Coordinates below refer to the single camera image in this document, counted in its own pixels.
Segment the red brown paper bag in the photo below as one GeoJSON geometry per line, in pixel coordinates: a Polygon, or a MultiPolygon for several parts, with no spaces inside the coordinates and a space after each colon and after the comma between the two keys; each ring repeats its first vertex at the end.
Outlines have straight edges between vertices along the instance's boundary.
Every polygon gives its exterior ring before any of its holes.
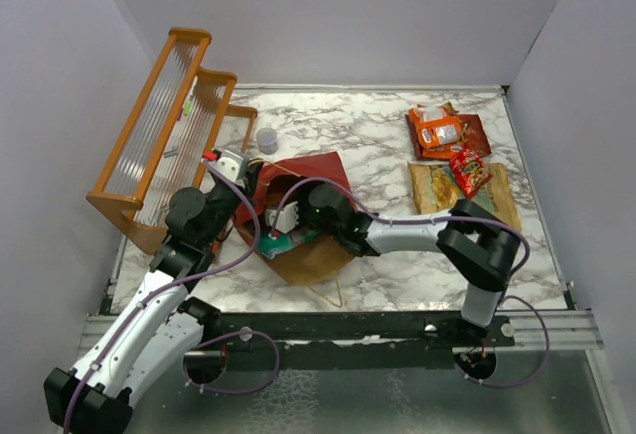
{"type": "Polygon", "coordinates": [[[299,221],[291,226],[289,210],[277,220],[275,237],[270,236],[270,223],[284,195],[296,183],[307,178],[323,177],[349,188],[342,160],[329,152],[280,160],[276,163],[256,159],[249,163],[258,172],[252,206],[258,215],[260,239],[256,255],[276,275],[291,286],[304,287],[340,308],[343,300],[331,299],[318,290],[322,282],[336,282],[339,272],[354,259],[331,236],[299,221]]]}

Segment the teal snack packet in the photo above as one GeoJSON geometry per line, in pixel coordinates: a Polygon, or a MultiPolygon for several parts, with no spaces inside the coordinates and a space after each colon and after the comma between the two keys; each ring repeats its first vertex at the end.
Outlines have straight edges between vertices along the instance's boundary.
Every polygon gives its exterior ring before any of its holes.
{"type": "Polygon", "coordinates": [[[308,227],[298,227],[289,233],[279,233],[277,236],[271,236],[267,232],[260,238],[258,252],[266,259],[271,260],[279,254],[286,253],[312,241],[319,234],[319,231],[308,227]]]}

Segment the golden chip bag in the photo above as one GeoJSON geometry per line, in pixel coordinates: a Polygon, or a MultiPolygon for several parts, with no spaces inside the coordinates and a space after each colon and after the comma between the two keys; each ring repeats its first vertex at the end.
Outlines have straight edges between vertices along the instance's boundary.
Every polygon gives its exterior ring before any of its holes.
{"type": "MultiPolygon", "coordinates": [[[[447,165],[407,164],[414,211],[427,215],[451,209],[464,194],[456,185],[447,165]]],[[[472,201],[484,210],[521,231],[522,224],[503,164],[490,163],[491,179],[472,201]]]]}

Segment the orange Fox's candy bag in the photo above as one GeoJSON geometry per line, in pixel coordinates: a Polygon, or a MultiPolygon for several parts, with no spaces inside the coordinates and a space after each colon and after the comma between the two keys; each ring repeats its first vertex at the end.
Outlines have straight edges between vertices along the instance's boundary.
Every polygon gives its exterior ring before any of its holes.
{"type": "Polygon", "coordinates": [[[417,104],[408,111],[409,120],[415,124],[440,120],[444,117],[455,117],[456,110],[450,101],[440,105],[417,104]]]}
{"type": "Polygon", "coordinates": [[[455,116],[431,121],[416,120],[414,126],[418,141],[426,150],[456,143],[463,132],[460,120],[455,116]]]}

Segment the small red snack packet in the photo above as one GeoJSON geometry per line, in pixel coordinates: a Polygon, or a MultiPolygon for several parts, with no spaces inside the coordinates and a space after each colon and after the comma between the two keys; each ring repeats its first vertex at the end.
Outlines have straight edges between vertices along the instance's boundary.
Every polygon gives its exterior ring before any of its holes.
{"type": "Polygon", "coordinates": [[[471,149],[462,149],[449,161],[455,184],[466,199],[472,199],[492,178],[489,166],[471,149]]]}

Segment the red Doritos chip bag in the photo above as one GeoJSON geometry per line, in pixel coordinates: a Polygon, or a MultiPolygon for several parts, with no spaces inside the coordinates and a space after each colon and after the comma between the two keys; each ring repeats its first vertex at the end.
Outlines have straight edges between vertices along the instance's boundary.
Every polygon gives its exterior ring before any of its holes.
{"type": "Polygon", "coordinates": [[[475,151],[479,157],[489,156],[491,154],[491,146],[479,115],[458,114],[457,118],[462,125],[462,138],[456,143],[428,150],[419,143],[415,127],[406,114],[404,120],[408,128],[415,159],[419,161],[449,161],[462,148],[475,151]]]}

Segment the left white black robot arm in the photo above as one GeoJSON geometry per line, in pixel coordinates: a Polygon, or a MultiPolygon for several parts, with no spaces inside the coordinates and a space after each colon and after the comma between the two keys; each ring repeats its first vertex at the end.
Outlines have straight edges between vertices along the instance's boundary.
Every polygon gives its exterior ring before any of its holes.
{"type": "Polygon", "coordinates": [[[150,386],[187,350],[218,340],[212,308],[190,299],[214,274],[213,245],[239,206],[253,208],[259,163],[224,172],[208,166],[213,188],[176,192],[166,216],[168,232],[133,299],[74,365],[55,368],[44,383],[51,420],[66,433],[122,433],[150,386]]]}

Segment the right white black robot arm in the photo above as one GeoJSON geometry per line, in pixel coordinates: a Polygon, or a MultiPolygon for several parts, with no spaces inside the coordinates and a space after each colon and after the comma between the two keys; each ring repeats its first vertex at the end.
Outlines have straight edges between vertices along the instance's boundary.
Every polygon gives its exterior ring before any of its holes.
{"type": "Polygon", "coordinates": [[[458,338],[478,346],[491,336],[523,241],[517,230],[480,206],[463,199],[428,217],[381,217],[355,208],[338,187],[320,182],[300,192],[299,217],[357,257],[394,252],[445,255],[467,283],[456,322],[458,338]]]}

